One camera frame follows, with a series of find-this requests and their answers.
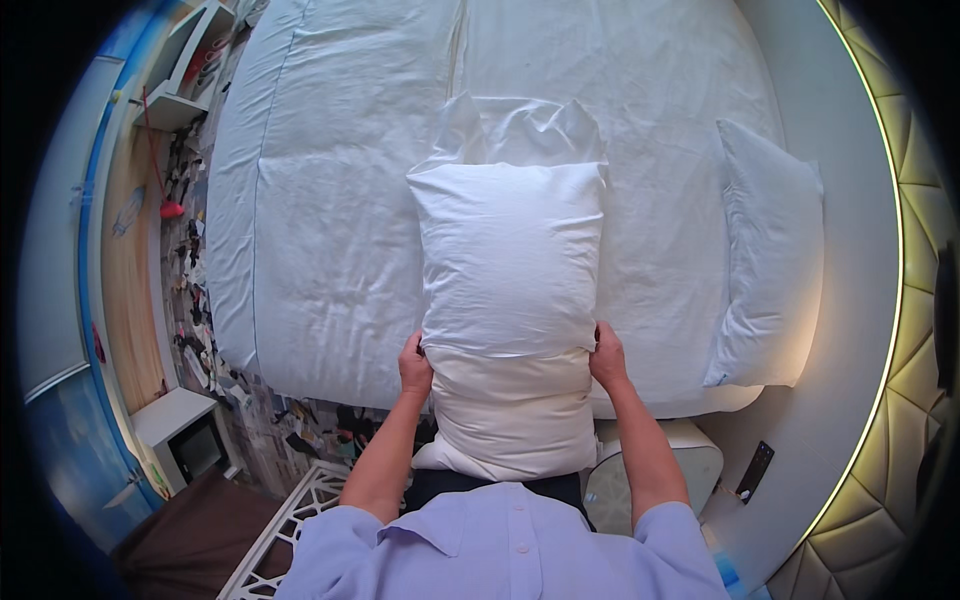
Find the led light strip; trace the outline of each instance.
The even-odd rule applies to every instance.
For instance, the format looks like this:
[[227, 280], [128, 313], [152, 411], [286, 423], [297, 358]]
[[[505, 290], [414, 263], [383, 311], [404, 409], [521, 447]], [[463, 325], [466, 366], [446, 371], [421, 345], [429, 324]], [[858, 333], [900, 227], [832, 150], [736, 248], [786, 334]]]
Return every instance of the led light strip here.
[[793, 553], [796, 552], [797, 548], [804, 543], [806, 538], [810, 535], [810, 532], [816, 528], [817, 524], [820, 522], [820, 519], [823, 518], [830, 504], [833, 503], [833, 499], [840, 492], [840, 488], [843, 487], [843, 484], [847, 481], [847, 477], [850, 476], [850, 471], [853, 469], [853, 464], [856, 463], [856, 459], [860, 455], [860, 450], [863, 448], [863, 444], [867, 440], [867, 434], [870, 433], [870, 427], [874, 424], [876, 410], [879, 408], [880, 400], [883, 398], [883, 393], [886, 391], [887, 377], [890, 374], [890, 365], [894, 358], [894, 348], [897, 345], [897, 330], [900, 327], [900, 309], [903, 300], [903, 214], [900, 209], [900, 184], [897, 182], [897, 171], [894, 168], [894, 156], [893, 153], [890, 152], [890, 140], [887, 139], [887, 131], [884, 129], [883, 119], [880, 117], [880, 111], [876, 106], [876, 99], [874, 98], [874, 94], [870, 89], [870, 83], [867, 81], [866, 76], [864, 76], [863, 69], [860, 68], [860, 63], [857, 61], [856, 55], [853, 53], [853, 49], [850, 47], [850, 44], [844, 37], [843, 32], [840, 30], [840, 26], [837, 25], [836, 21], [833, 20], [833, 15], [830, 14], [830, 12], [827, 10], [827, 7], [824, 6], [821, 0], [817, 0], [817, 4], [827, 16], [827, 20], [830, 22], [830, 25], [833, 26], [837, 36], [840, 37], [840, 41], [843, 42], [844, 48], [847, 49], [847, 54], [850, 55], [850, 60], [852, 60], [853, 66], [856, 67], [856, 72], [860, 76], [860, 81], [863, 82], [863, 86], [867, 90], [867, 97], [870, 98], [870, 106], [874, 108], [876, 123], [880, 128], [880, 137], [883, 138], [883, 150], [887, 154], [887, 164], [890, 167], [890, 180], [894, 186], [894, 203], [897, 206], [897, 305], [894, 309], [893, 330], [890, 333], [890, 347], [887, 349], [887, 360], [883, 365], [883, 376], [880, 379], [880, 386], [876, 390], [874, 405], [870, 409], [870, 416], [867, 418], [867, 423], [863, 427], [863, 432], [860, 434], [860, 439], [857, 441], [856, 447], [853, 449], [853, 454], [851, 455], [850, 460], [847, 462], [847, 466], [844, 468], [843, 474], [837, 481], [836, 487], [833, 488], [833, 492], [830, 493], [830, 496], [827, 498], [827, 502], [824, 503], [824, 507], [820, 509], [820, 512], [817, 513], [816, 517], [813, 518], [813, 522], [810, 523], [810, 526], [806, 528], [806, 531], [793, 546], [793, 549], [790, 550], [788, 557], [793, 556]]

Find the white pillow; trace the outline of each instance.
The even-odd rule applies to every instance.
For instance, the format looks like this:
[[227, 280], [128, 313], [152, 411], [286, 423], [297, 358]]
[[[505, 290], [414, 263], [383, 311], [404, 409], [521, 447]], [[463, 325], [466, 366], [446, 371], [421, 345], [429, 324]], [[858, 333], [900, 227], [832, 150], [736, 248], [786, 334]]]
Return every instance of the white pillow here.
[[730, 306], [704, 386], [794, 386], [820, 310], [824, 189], [805, 163], [727, 119], [717, 121], [730, 185]]
[[589, 353], [490, 358], [427, 348], [440, 431], [413, 468], [529, 481], [596, 465]]
[[525, 481], [596, 464], [587, 394], [606, 165], [576, 102], [440, 111], [407, 181], [423, 244], [423, 347], [440, 429], [414, 468]]
[[420, 213], [424, 348], [501, 357], [593, 350], [597, 163], [445, 164], [407, 180]]

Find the padded headboard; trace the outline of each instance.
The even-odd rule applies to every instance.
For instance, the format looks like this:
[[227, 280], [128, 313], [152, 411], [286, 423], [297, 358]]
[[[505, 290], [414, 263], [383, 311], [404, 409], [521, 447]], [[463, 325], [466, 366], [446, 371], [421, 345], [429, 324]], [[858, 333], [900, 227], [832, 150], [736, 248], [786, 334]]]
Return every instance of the padded headboard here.
[[809, 536], [767, 582], [776, 600], [863, 598], [896, 563], [916, 510], [916, 477], [950, 401], [937, 388], [933, 290], [937, 251], [957, 225], [919, 123], [897, 79], [838, 0], [820, 0], [874, 99], [902, 218], [900, 323], [867, 436]]

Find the cloth on floor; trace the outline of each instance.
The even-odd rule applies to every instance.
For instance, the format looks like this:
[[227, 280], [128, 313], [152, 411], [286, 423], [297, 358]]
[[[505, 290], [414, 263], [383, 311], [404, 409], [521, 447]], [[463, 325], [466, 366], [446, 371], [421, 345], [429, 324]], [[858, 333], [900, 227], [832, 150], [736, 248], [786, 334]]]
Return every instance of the cloth on floor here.
[[[280, 505], [210, 468], [140, 523], [110, 556], [135, 598], [209, 600]], [[293, 560], [292, 547], [274, 546], [279, 547], [257, 569], [264, 577], [285, 573]]]

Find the man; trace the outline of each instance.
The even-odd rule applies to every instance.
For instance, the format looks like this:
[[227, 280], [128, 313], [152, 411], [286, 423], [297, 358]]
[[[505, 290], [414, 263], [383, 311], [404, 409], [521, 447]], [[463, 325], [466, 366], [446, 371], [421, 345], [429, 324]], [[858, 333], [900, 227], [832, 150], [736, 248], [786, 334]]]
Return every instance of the man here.
[[[433, 381], [419, 343], [417, 332], [400, 353], [400, 396], [354, 466], [340, 505], [304, 523], [277, 600], [729, 598], [680, 466], [627, 376], [620, 340], [604, 322], [597, 323], [590, 372], [616, 411], [632, 538], [590, 532], [579, 486], [575, 498], [564, 494], [575, 473], [559, 484], [447, 481], [447, 489], [470, 491], [437, 493], [436, 477], [448, 471], [418, 471], [408, 498], [420, 498], [422, 508], [397, 518], [414, 431]], [[424, 474], [433, 483], [423, 485]], [[538, 486], [546, 495], [531, 492]]]

